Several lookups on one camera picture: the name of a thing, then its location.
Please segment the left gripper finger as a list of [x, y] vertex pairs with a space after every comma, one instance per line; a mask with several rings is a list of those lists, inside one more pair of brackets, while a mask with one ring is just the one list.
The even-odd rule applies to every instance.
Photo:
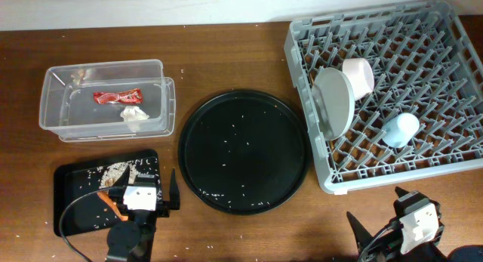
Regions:
[[175, 169], [172, 169], [169, 187], [169, 206], [171, 210], [180, 209], [180, 191], [177, 185]]
[[129, 184], [130, 174], [131, 174], [131, 169], [130, 169], [130, 166], [128, 165], [118, 178], [112, 179], [112, 186], [120, 186], [120, 187], [127, 186]]

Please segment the rice and food scraps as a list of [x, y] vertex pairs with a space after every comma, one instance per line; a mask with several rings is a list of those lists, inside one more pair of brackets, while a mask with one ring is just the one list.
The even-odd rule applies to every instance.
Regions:
[[[130, 183], [133, 183], [134, 182], [134, 178], [138, 175], [138, 174], [150, 174], [150, 173], [143, 173], [141, 171], [138, 171], [137, 167], [135, 166], [135, 164], [133, 163], [130, 163], [130, 162], [118, 162], [118, 163], [115, 163], [115, 164], [112, 164], [112, 165], [109, 165], [106, 170], [103, 172], [103, 175], [100, 179], [100, 186], [99, 186], [99, 191], [96, 192], [96, 194], [98, 192], [101, 192], [101, 191], [107, 191], [108, 192], [108, 195], [109, 195], [109, 191], [110, 190], [115, 190], [116, 189], [116, 186], [111, 186], [112, 185], [112, 179], [113, 178], [118, 178], [122, 172], [126, 169], [127, 166], [130, 166], [130, 169], [131, 169], [131, 174], [130, 174], [130, 178], [129, 178], [129, 182]], [[105, 202], [103, 202], [107, 208], [111, 209]], [[140, 217], [140, 215], [142, 214], [147, 214], [148, 216], [150, 215], [154, 215], [154, 213], [148, 213], [148, 212], [140, 212], [140, 213], [136, 213], [134, 215], [134, 218], [136, 217]]]

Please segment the orange carrot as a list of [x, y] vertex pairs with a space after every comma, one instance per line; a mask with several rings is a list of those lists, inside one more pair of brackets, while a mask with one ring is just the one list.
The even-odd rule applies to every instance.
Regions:
[[121, 220], [121, 221], [128, 220], [128, 216], [125, 216], [125, 215], [121, 214], [121, 212], [119, 211], [116, 203], [114, 201], [112, 201], [111, 198], [108, 196], [108, 192], [107, 191], [98, 192], [97, 195], [99, 196], [99, 198], [103, 202], [105, 202], [112, 209], [112, 211], [115, 213], [116, 217], [119, 220]]

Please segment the light blue cup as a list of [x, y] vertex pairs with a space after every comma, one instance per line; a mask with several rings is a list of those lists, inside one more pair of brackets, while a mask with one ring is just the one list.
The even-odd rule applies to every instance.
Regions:
[[386, 132], [383, 142], [393, 148], [406, 146], [419, 130], [418, 118], [411, 113], [402, 113], [383, 125]]

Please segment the white tissue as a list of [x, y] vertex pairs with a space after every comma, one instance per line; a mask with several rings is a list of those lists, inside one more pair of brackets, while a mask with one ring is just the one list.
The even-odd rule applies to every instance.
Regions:
[[128, 123], [128, 128], [132, 132], [138, 132], [140, 130], [139, 121], [149, 119], [149, 115], [142, 111], [138, 106], [126, 106], [120, 113], [120, 116], [123, 118], [124, 122]]

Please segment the red snack wrapper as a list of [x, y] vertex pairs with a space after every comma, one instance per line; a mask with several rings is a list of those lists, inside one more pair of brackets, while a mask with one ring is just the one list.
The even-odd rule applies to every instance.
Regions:
[[141, 104], [143, 94], [139, 88], [123, 92], [94, 92], [93, 99], [98, 104]]

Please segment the grey plate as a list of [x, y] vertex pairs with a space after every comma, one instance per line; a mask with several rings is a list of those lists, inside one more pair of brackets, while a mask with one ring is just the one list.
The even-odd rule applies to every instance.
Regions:
[[355, 97], [348, 78], [334, 68], [323, 69], [311, 90], [319, 117], [318, 127], [326, 140], [342, 137], [352, 124]]

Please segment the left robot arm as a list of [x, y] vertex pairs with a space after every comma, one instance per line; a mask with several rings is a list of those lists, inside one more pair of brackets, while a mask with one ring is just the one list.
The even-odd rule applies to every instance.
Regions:
[[113, 181], [107, 196], [115, 203], [121, 217], [108, 232], [108, 261], [149, 261], [156, 222], [180, 208], [180, 192], [175, 172], [171, 172], [169, 200], [162, 198], [162, 187], [153, 174], [139, 174], [129, 182], [130, 168]]

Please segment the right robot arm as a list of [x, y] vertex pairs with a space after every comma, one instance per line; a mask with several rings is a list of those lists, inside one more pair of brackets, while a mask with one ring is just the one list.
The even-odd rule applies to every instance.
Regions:
[[444, 255], [438, 249], [445, 229], [440, 204], [418, 191], [397, 186], [395, 192], [395, 217], [373, 236], [353, 214], [346, 213], [355, 236], [358, 261], [482, 261], [481, 245], [462, 246]]

